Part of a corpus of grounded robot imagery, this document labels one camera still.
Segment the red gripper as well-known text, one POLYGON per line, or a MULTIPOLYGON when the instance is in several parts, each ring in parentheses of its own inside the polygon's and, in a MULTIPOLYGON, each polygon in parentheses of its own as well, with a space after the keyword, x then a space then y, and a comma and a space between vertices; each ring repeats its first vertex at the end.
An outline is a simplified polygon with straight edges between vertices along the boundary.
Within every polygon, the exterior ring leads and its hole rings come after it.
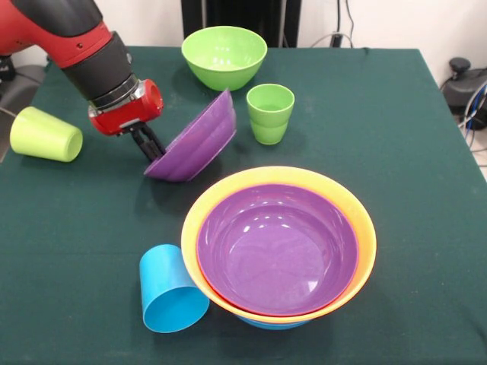
MULTIPOLYGON (((92 125, 104 135, 119 135, 137 122, 149 122, 159 117, 164 108, 161 92, 150 79, 138 83, 135 92, 127 101, 102 111, 90 106, 88 118, 92 125)), ((165 148, 154 131, 144 124, 140 129, 130 129, 130 134, 149 160, 157 160, 165 154, 165 148)))

